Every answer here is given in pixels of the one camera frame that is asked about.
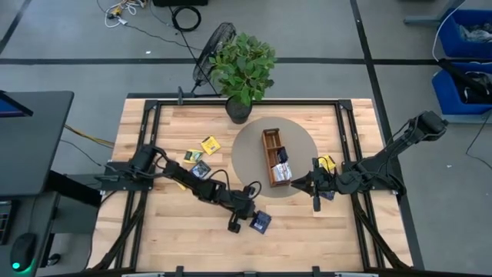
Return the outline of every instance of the metal table leg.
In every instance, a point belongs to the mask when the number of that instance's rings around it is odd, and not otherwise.
[[[455,9],[463,4],[466,0],[448,0],[448,3],[443,8],[441,12],[437,15],[413,15],[407,16],[403,22],[405,24],[412,25],[427,25],[427,26],[438,26],[446,17],[447,11],[450,9]]]

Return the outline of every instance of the round gray mat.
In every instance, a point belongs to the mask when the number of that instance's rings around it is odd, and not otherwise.
[[[317,149],[311,136],[299,124],[285,118],[261,118],[249,123],[236,136],[232,145],[232,165],[244,185],[260,181],[261,195],[273,198],[294,195],[300,190],[290,186],[270,187],[267,159],[264,154],[261,133],[265,129],[279,128],[282,143],[287,150],[292,179],[305,176],[312,170],[311,159],[317,157]]]

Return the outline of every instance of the green leaves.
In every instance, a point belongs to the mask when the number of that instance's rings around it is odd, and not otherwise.
[[[268,79],[277,61],[274,56],[275,50],[268,43],[241,33],[208,59],[213,65],[211,77],[221,85],[222,93],[237,96],[241,103],[251,105],[253,99],[261,101],[265,89],[274,85]]]
[[[244,71],[244,69],[246,68],[246,58],[239,57],[236,63],[238,64],[239,69]]]

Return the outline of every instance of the black metal frame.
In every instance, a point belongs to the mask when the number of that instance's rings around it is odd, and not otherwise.
[[[176,99],[167,99],[167,100],[147,100],[145,101],[145,108],[144,108],[144,114],[142,116],[142,121],[141,121],[141,128],[140,128],[140,133],[138,136],[138,144],[137,147],[140,147],[143,144],[143,141],[145,139],[145,133],[147,131],[147,125],[148,125],[148,119],[150,116],[150,111],[155,110],[154,113],[154,121],[153,125],[151,127],[151,138],[149,144],[155,145],[156,143],[156,138],[158,134],[158,126],[159,126],[159,119],[161,117],[161,110],[164,106],[166,105],[224,105],[225,99],[193,99],[190,100],[188,99],[187,101],[182,101],[182,96],[178,97],[178,94],[174,94]],[[185,98],[193,98],[191,95],[185,95]],[[350,153],[348,150],[348,144],[347,144],[347,136],[345,134],[345,126],[344,126],[344,120],[342,116],[342,110],[345,108],[347,110],[347,115],[349,118],[349,123],[351,127],[351,134],[352,138],[358,138],[357,137],[357,129],[355,128],[355,118],[354,118],[354,113],[352,112],[352,104],[351,100],[323,100],[323,99],[264,99],[261,102],[255,103],[255,105],[326,105],[326,106],[332,106],[334,110],[336,111],[336,116],[337,116],[337,125],[338,125],[338,130],[340,132],[340,139],[341,139],[341,146],[342,146],[342,151],[344,153],[344,159],[346,162],[349,162],[351,160]],[[362,151],[361,147],[359,144],[358,139],[354,140],[354,147],[356,149],[356,156],[357,160],[362,159]],[[147,200],[147,192],[141,192],[141,199],[140,202],[143,201],[143,209],[145,210],[145,203]],[[121,230],[125,230],[128,227],[128,222],[130,219],[131,215],[131,207],[133,207],[133,201],[134,201],[135,193],[134,192],[128,192],[128,197],[127,197],[127,203],[125,206],[125,212],[124,212],[124,218],[123,218],[123,225],[121,227]],[[358,201],[357,197],[352,195],[352,202]],[[371,196],[370,195],[365,195],[364,199],[366,200],[366,209],[367,209],[367,216],[371,220],[371,223],[375,223],[375,215],[374,215],[374,209],[372,206],[372,201],[371,201]],[[133,241],[133,246],[131,249],[131,261],[130,261],[130,267],[135,268],[137,264],[137,258],[138,258],[138,251],[139,251],[139,245],[141,241],[141,229],[143,226],[143,217],[137,222],[137,225],[135,227],[135,237]],[[370,261],[369,261],[369,253],[367,250],[367,243],[366,239],[364,236],[364,229],[362,222],[360,219],[355,216],[354,217],[356,227],[357,227],[357,239],[359,241],[359,246],[361,249],[361,259],[363,263],[364,269],[369,269],[371,267]],[[382,256],[382,253],[380,249],[377,248],[376,244],[374,243],[374,248],[377,250],[376,251],[376,256],[377,256],[377,267],[384,267],[384,259]],[[116,263],[115,263],[115,268],[121,268],[122,266],[122,260],[123,260],[123,253],[125,251],[125,245],[122,245],[120,248],[120,251],[118,253]],[[332,272],[321,272],[322,275],[332,275]]]
[[[145,133],[147,131],[148,118],[150,116],[150,111],[155,110],[154,121],[151,129],[150,145],[155,146],[159,119],[161,115],[161,109],[165,105],[223,105],[225,99],[193,99],[182,101],[182,98],[175,95],[176,98],[167,100],[147,100],[145,101],[144,114],[142,116],[140,133],[138,136],[137,148],[144,144]],[[335,110],[337,117],[337,126],[341,140],[342,152],[344,155],[344,162],[342,165],[351,163],[350,151],[347,143],[347,134],[345,131],[343,111],[347,113],[347,118],[350,126],[351,137],[354,143],[355,156],[357,160],[362,159],[361,145],[358,139],[357,128],[355,124],[355,117],[352,110],[351,100],[322,100],[322,99],[265,99],[262,102],[255,103],[256,105],[332,105]],[[131,209],[133,207],[133,201],[135,199],[135,192],[128,192],[127,203],[125,206],[125,213],[123,219],[123,225],[121,227],[121,234],[111,247],[108,254],[105,255],[103,260],[97,264],[94,268],[89,269],[84,272],[74,273],[67,276],[80,277],[80,276],[117,276],[118,274],[133,273],[135,272],[138,252],[141,241],[141,231],[144,223],[145,206],[147,202],[148,191],[142,191],[138,206],[133,214],[131,214]],[[364,195],[364,201],[366,205],[367,216],[360,216],[356,213],[356,210],[361,211],[361,203],[357,197],[357,194],[351,195],[352,208],[354,209],[354,220],[356,223],[357,239],[359,241],[359,246],[361,249],[361,260],[365,273],[374,273],[380,276],[401,276],[401,277],[417,277],[417,276],[445,276],[451,274],[452,276],[461,277],[469,276],[460,273],[448,273],[448,272],[428,272],[419,271],[409,268],[402,269],[386,269],[384,267],[384,258],[381,249],[378,245],[384,248],[385,252],[390,252],[389,246],[386,244],[384,239],[378,234],[374,208],[372,205],[371,195],[367,193]],[[369,254],[367,252],[367,242],[364,235],[364,227],[366,226],[369,233],[371,233],[374,243],[374,250],[376,252],[377,267],[371,267]],[[122,268],[123,253],[125,250],[126,239],[131,233],[131,230],[135,227],[135,236],[133,240],[133,246],[131,249],[131,260],[129,267]],[[113,259],[116,258],[115,268],[108,269]],[[312,272],[184,272],[183,266],[178,266],[176,272],[163,272],[166,276],[262,276],[262,277],[274,277],[274,276],[335,276],[341,275],[337,272],[321,272],[319,266],[313,266]]]

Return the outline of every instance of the computer monitor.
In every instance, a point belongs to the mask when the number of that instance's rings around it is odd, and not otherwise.
[[[0,90],[0,118],[32,116],[32,114],[32,110],[8,97],[6,92]]]

